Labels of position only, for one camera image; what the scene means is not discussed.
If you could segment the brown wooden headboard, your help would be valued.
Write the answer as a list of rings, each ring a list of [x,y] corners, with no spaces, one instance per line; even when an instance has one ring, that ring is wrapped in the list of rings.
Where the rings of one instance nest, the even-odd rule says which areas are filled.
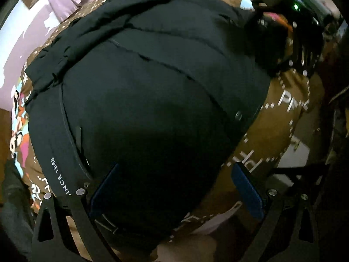
[[[11,158],[9,142],[11,139],[11,113],[0,109],[0,183],[5,179],[5,164]]]

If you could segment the brown patterned cartoon quilt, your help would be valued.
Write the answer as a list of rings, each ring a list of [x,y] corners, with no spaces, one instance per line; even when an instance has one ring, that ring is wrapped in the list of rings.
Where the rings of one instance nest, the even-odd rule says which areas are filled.
[[[23,172],[23,181],[31,188],[31,210],[37,213],[50,186],[44,177],[28,133],[29,116],[24,108],[32,90],[31,81],[22,73],[12,108],[12,138],[10,149],[15,165]],[[263,166],[272,167],[287,150],[296,124],[303,113],[310,111],[323,96],[318,76],[302,76],[295,69],[288,69],[270,83],[267,98],[256,121],[224,166],[228,173],[232,164],[242,161],[251,172]],[[185,230],[176,242],[161,244],[151,255],[154,261],[218,261],[226,260],[223,246],[228,237],[223,234],[225,221],[233,214],[235,188],[232,183],[221,180],[211,193],[206,205],[198,211],[205,220],[194,231],[191,223],[184,224]]]

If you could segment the grey jeans leg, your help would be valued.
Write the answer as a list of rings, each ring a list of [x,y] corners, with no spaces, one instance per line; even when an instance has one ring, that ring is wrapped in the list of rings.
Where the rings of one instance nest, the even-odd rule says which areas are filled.
[[[30,192],[12,160],[5,164],[2,182],[1,261],[31,261],[34,220]]]

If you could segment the black jacket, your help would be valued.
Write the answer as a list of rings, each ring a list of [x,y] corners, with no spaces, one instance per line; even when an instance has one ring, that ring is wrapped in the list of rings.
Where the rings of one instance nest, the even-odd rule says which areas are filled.
[[[43,173],[58,196],[89,185],[116,249],[152,252],[209,194],[267,96],[257,26],[220,0],[106,0],[26,68]]]

